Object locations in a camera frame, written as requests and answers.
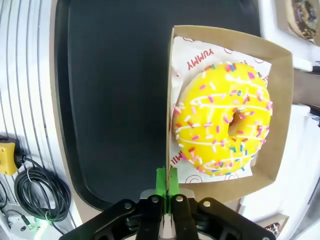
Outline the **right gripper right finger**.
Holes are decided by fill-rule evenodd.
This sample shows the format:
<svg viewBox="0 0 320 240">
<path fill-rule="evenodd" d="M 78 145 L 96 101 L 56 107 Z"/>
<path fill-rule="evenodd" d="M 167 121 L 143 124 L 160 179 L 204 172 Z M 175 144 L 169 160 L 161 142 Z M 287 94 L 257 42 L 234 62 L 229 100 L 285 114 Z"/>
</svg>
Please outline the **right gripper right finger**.
<svg viewBox="0 0 320 240">
<path fill-rule="evenodd" d="M 212 197 L 196 201 L 179 188 L 178 170 L 169 170 L 171 223 L 177 240 L 274 240 L 275 235 Z"/>
</svg>

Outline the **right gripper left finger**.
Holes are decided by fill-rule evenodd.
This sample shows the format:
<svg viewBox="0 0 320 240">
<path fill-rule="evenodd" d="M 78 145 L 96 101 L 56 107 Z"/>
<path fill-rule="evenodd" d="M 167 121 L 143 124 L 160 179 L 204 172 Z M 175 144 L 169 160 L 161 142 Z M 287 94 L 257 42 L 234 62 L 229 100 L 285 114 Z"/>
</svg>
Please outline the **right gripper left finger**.
<svg viewBox="0 0 320 240">
<path fill-rule="evenodd" d="M 139 202 L 123 199 L 81 226 L 66 240 L 157 240 L 166 205 L 166 170 L 156 170 L 155 189 L 142 192 Z"/>
</svg>

